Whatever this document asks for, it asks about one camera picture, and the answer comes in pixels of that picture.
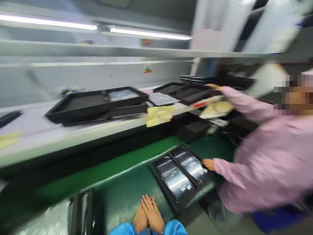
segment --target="blue clothing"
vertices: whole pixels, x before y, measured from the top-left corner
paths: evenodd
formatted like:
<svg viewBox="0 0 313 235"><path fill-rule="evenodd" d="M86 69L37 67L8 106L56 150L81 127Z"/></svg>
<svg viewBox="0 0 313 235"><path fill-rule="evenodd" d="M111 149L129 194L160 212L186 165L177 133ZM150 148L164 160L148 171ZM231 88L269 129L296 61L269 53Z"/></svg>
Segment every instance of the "blue clothing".
<svg viewBox="0 0 313 235"><path fill-rule="evenodd" d="M133 224L125 223L117 226L110 235L137 235ZM150 231L146 228L139 232L139 235L150 235ZM163 235L188 235L184 226L178 220L171 220L165 225Z"/></svg>

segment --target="clasped hands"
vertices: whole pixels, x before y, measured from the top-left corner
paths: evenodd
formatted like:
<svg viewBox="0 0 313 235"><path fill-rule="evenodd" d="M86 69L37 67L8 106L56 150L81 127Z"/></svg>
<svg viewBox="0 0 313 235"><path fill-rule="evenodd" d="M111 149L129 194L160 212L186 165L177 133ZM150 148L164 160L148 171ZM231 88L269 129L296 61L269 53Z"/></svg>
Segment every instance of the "clasped hands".
<svg viewBox="0 0 313 235"><path fill-rule="evenodd" d="M147 194L142 196L141 204L133 221L137 233L143 231L150 224L151 230L162 234L165 224L155 199L155 197L149 197Z"/></svg>

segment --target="blue sleeve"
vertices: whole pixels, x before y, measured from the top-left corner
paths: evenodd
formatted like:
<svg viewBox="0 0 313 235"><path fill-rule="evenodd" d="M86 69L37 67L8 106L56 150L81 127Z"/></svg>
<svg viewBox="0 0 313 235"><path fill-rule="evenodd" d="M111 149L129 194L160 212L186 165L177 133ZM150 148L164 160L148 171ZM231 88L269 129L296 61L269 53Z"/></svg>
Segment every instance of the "blue sleeve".
<svg viewBox="0 0 313 235"><path fill-rule="evenodd" d="M129 223L120 224L112 230L110 235L137 235L134 226Z"/></svg>
<svg viewBox="0 0 313 235"><path fill-rule="evenodd" d="M178 220L171 220L166 224L163 235L188 235L188 233Z"/></svg>

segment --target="display panel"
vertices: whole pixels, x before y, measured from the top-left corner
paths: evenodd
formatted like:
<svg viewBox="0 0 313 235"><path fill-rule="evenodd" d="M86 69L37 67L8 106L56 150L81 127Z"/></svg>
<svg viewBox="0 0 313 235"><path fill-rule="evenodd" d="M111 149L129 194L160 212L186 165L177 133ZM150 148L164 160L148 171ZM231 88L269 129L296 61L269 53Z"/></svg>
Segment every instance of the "display panel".
<svg viewBox="0 0 313 235"><path fill-rule="evenodd" d="M169 155L166 155L157 161L155 167L160 171L161 178L174 194L176 200L178 200L185 191L193 188L189 179L175 165L175 162Z"/></svg>
<svg viewBox="0 0 313 235"><path fill-rule="evenodd" d="M172 154L198 183L202 182L204 179L203 176L208 172L208 170L195 156L188 152L184 147L178 147L172 152Z"/></svg>

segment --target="metal shelf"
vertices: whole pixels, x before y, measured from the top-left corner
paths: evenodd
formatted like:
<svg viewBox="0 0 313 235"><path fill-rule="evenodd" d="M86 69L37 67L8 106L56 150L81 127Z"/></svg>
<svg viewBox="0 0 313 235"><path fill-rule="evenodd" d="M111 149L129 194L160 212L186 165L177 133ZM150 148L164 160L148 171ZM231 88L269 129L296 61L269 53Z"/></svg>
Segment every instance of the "metal shelf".
<svg viewBox="0 0 313 235"><path fill-rule="evenodd" d="M0 40L0 56L138 56L138 57L213 57L268 58L268 54L213 52L164 48L110 47L72 43Z"/></svg>

